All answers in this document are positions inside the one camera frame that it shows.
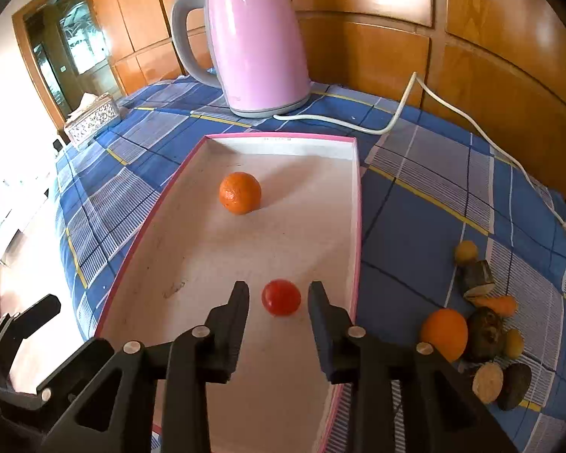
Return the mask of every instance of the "kettle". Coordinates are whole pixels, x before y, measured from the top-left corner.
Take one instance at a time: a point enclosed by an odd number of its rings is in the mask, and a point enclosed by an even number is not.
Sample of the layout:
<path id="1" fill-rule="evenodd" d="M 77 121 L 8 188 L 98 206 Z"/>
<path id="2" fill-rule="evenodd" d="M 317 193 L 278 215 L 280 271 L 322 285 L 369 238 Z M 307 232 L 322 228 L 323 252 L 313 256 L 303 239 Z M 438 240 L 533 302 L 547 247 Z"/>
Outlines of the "kettle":
<path id="1" fill-rule="evenodd" d="M 203 8 L 216 75 L 193 56 L 186 31 L 191 10 Z M 310 95 L 306 55 L 291 0 L 176 0 L 172 40 L 183 67 L 198 81 L 222 88 L 241 117 L 270 117 Z"/>

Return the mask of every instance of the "cherry tomato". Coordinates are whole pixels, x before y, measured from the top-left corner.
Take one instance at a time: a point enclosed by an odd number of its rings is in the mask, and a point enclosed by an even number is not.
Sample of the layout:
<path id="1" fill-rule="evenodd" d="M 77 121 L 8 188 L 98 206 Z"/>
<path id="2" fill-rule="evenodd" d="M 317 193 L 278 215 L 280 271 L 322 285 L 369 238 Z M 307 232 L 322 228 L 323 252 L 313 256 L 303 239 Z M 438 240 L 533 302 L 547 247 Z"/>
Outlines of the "cherry tomato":
<path id="1" fill-rule="evenodd" d="M 296 285 L 284 279 L 275 279 L 264 286 L 262 304 L 276 316 L 291 315 L 300 306 L 302 296 Z"/>

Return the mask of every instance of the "tablecloth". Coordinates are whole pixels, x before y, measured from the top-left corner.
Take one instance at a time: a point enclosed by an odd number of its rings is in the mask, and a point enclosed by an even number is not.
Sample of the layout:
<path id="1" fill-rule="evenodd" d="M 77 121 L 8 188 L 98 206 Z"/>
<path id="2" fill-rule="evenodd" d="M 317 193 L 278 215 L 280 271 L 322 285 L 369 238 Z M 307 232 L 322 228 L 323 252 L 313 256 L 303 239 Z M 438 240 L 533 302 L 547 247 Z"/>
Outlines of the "tablecloth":
<path id="1" fill-rule="evenodd" d="M 432 311 L 449 307 L 468 316 L 473 307 L 456 287 L 453 249 L 460 240 L 472 240 L 491 265 L 494 293 L 518 300 L 519 311 L 506 327 L 523 334 L 519 361 L 532 369 L 520 407 L 489 409 L 519 451 L 549 451 L 566 430 L 566 235 L 545 206 L 566 220 L 557 192 L 533 179 L 535 192 L 483 139 L 413 107 L 405 108 L 391 134 L 379 137 L 319 120 L 242 119 L 226 108 L 220 89 L 192 77 L 161 81 L 118 104 L 125 116 L 118 125 L 82 152 L 65 148 L 51 194 L 62 263 L 85 339 L 94 334 L 134 235 L 202 136 L 275 130 L 355 136 L 363 220 L 357 324 L 385 341 L 414 345 Z M 313 83 L 300 110 L 379 129 L 396 106 L 386 98 Z M 393 389 L 399 402 L 398 383 Z M 334 425 L 342 434 L 345 404 Z M 397 425 L 401 448 L 402 410 Z M 339 448 L 328 445 L 328 451 Z"/>

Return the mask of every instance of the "metal screw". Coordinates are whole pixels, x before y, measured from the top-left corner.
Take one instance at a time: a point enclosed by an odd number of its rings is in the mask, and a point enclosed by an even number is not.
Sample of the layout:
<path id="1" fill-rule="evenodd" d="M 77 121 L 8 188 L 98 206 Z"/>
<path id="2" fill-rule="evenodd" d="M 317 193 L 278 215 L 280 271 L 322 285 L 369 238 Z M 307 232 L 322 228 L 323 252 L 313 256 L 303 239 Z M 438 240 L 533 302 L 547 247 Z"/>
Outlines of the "metal screw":
<path id="1" fill-rule="evenodd" d="M 201 339 L 202 337 L 207 337 L 209 335 L 209 332 L 209 328 L 207 328 L 205 325 L 198 325 L 191 331 L 191 335 L 193 335 L 193 337 Z"/>
<path id="2" fill-rule="evenodd" d="M 51 396 L 52 396 L 52 390 L 49 389 L 48 387 L 42 390 L 42 394 L 40 395 L 40 397 L 42 397 L 43 402 L 48 402 L 51 399 Z"/>
<path id="3" fill-rule="evenodd" d="M 359 327 L 358 325 L 354 325 L 348 329 L 349 337 L 360 339 L 361 337 L 365 337 L 366 335 L 367 335 L 367 331 L 363 327 Z"/>
<path id="4" fill-rule="evenodd" d="M 130 341 L 124 344 L 124 352 L 126 354 L 136 354 L 138 351 L 140 351 L 140 342 Z"/>
<path id="5" fill-rule="evenodd" d="M 418 342 L 418 344 L 415 346 L 415 350 L 418 353 L 423 354 L 424 356 L 428 356 L 429 354 L 432 354 L 434 352 L 432 344 L 429 344 L 428 342 Z"/>

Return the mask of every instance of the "silver ornate tissue box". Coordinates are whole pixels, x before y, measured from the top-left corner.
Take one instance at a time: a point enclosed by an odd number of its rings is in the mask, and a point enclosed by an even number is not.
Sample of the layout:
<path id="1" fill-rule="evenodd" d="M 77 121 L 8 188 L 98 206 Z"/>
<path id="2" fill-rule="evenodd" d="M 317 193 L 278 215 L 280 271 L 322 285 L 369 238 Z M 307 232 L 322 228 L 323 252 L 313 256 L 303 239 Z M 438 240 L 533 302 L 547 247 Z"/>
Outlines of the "silver ornate tissue box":
<path id="1" fill-rule="evenodd" d="M 109 93 L 103 93 L 82 114 L 65 125 L 65 133 L 75 149 L 82 151 L 101 130 L 116 125 L 120 120 L 115 100 Z"/>

